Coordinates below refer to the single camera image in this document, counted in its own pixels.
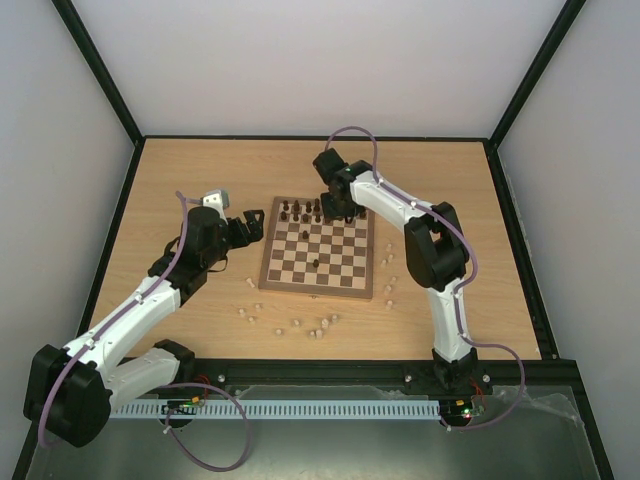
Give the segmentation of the wooden chess board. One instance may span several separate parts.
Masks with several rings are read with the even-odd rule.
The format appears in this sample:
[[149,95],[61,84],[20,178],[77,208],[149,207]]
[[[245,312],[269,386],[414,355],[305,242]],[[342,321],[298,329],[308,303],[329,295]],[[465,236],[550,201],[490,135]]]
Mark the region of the wooden chess board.
[[[289,210],[283,210],[283,201]],[[298,200],[301,210],[293,211]],[[258,280],[263,291],[299,293],[370,300],[373,298],[375,215],[368,211],[355,219],[328,221],[314,200],[273,199]],[[312,211],[306,213],[306,203]],[[303,239],[302,232],[309,238]],[[320,264],[317,269],[313,261]]]

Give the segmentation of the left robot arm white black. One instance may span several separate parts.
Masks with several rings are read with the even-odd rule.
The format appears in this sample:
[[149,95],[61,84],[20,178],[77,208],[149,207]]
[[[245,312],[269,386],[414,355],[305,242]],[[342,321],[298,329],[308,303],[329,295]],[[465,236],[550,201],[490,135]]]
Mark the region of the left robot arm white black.
[[192,380],[195,354],[175,341],[158,341],[133,360],[125,356],[206,283],[229,251],[260,241],[263,232],[261,210],[227,219],[211,207],[185,209],[180,235],[120,306],[65,346],[45,345],[35,354],[24,415],[37,424],[40,445],[47,446],[46,436],[53,434],[85,446],[120,407],[159,387]]

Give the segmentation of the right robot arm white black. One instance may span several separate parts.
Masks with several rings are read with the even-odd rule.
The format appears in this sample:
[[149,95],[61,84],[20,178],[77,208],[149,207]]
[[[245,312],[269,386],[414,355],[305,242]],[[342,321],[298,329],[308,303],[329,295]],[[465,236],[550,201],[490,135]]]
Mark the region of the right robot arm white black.
[[333,148],[312,162],[328,191],[320,195],[330,220],[351,220],[366,210],[404,235],[407,270],[426,290],[434,324],[434,376],[445,390],[460,390],[471,379],[476,348],[466,322],[463,281],[473,256],[455,209],[409,196],[365,161],[346,163]]

